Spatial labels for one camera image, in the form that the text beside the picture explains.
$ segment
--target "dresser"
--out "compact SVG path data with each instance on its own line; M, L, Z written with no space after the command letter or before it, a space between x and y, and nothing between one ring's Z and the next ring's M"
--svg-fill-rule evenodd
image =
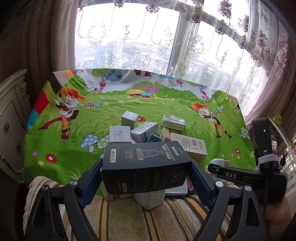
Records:
M23 140L32 108L22 69L0 85L0 168L14 181L22 182Z

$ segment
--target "green blanket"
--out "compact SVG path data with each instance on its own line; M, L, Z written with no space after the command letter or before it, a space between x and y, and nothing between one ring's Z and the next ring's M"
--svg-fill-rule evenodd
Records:
M163 115L185 119L184 131L170 131L205 141L208 156L202 168L214 158L230 160L232 167L255 167L243 116L226 92L133 69L54 74L60 91L45 84L27 126L27 183L40 175L62 184L78 179L104 153L109 126L120 126L125 111L138 113L139 125L152 121L161 128Z

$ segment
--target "brown curtain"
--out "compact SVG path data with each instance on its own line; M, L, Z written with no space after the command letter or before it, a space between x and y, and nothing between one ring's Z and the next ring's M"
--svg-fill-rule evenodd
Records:
M51 72L75 68L75 22L79 0L34 0L0 40L0 82L21 68L31 104Z
M252 120L270 116L273 112L282 116L281 126L289 137L296 134L295 70L295 45L288 33L281 31L278 52L268 83L257 104L245 119L250 137L254 137Z

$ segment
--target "black box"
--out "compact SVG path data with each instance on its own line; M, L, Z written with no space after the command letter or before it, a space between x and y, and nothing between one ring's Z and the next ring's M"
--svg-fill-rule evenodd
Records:
M109 194L182 186L191 159L177 141L107 145L101 174Z

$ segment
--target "striped upholstery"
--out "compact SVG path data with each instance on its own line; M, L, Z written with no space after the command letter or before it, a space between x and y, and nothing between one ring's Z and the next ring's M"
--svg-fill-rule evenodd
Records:
M59 186L44 178L36 180L38 185L34 182L27 198L26 211L45 182L52 187ZM68 239L76 240L64 205L60 205L60 211ZM162 205L150 211L143 209L133 198L107 202L103 197L95 196L84 212L101 241L191 241L209 210L196 195L180 199L166 198ZM224 240L230 222L230 208L227 212L217 241ZM24 215L24 224L28 214L26 212Z

